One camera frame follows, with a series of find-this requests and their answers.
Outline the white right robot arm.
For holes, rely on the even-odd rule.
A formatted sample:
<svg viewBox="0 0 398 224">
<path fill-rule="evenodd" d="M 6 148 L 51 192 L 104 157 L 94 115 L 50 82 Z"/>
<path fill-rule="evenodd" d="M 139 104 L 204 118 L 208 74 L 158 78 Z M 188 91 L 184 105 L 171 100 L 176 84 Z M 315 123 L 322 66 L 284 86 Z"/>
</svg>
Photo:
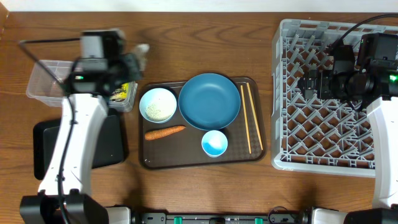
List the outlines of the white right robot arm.
<svg viewBox="0 0 398 224">
<path fill-rule="evenodd" d="M 355 212 L 314 208 L 304 223 L 397 223 L 397 67 L 395 53 L 355 61 L 353 48 L 330 49 L 332 70 L 310 70 L 299 78 L 305 98 L 361 101 L 366 109 L 374 148 L 376 178 L 372 207 Z"/>
</svg>

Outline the light blue bowl with rice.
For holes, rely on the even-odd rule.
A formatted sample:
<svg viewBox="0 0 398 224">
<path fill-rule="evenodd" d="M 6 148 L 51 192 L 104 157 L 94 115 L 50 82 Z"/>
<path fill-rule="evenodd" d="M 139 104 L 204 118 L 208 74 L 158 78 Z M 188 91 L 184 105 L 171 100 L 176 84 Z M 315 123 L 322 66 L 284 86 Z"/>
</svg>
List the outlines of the light blue bowl with rice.
<svg viewBox="0 0 398 224">
<path fill-rule="evenodd" d="M 165 123 L 177 110 L 175 95 L 165 88 L 153 88 L 143 94 L 139 102 L 141 116 L 152 123 Z"/>
</svg>

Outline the yellow snack wrapper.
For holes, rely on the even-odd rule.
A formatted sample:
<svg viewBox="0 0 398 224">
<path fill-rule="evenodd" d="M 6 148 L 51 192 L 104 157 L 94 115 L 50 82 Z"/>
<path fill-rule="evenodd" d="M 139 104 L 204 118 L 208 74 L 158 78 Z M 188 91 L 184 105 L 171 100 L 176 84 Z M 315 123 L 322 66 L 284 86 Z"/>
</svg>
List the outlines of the yellow snack wrapper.
<svg viewBox="0 0 398 224">
<path fill-rule="evenodd" d="M 134 82 L 122 84 L 120 88 L 116 89 L 113 92 L 109 100 L 117 103 L 124 102 L 131 96 L 134 88 L 135 88 Z"/>
</svg>

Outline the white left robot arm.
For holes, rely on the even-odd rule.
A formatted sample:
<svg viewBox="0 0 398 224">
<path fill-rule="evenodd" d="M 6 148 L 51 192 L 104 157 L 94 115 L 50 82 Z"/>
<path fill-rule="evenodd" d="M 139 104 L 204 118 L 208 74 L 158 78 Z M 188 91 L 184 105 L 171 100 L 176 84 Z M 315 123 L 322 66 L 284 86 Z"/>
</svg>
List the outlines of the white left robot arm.
<svg viewBox="0 0 398 224">
<path fill-rule="evenodd" d="M 129 207 L 103 207 L 91 194 L 91 168 L 108 98 L 121 85 L 141 78 L 144 53 L 78 59 L 63 85 L 62 118 L 55 149 L 37 195 L 24 196 L 25 223 L 131 223 Z"/>
</svg>

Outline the foil ball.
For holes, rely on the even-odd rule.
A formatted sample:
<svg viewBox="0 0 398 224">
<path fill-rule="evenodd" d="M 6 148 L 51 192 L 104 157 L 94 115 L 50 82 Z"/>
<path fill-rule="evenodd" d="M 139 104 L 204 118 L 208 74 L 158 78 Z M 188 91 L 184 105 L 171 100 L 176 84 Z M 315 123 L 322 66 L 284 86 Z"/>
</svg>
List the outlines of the foil ball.
<svg viewBox="0 0 398 224">
<path fill-rule="evenodd" d="M 149 49 L 150 49 L 149 44 L 138 44 L 132 50 L 132 53 L 135 55 L 135 57 L 138 61 L 139 69 L 142 72 L 146 68 L 146 64 L 147 64 L 146 55 L 147 55 Z"/>
</svg>

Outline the small blue bowl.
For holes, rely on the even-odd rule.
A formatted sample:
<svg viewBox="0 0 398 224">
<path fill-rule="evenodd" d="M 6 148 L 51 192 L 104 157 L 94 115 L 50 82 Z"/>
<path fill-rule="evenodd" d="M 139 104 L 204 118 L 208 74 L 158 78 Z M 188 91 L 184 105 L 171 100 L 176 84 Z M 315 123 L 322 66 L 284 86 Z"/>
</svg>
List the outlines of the small blue bowl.
<svg viewBox="0 0 398 224">
<path fill-rule="evenodd" d="M 228 139 L 221 131 L 208 131 L 201 139 L 201 146 L 207 156 L 216 158 L 226 152 Z"/>
</svg>

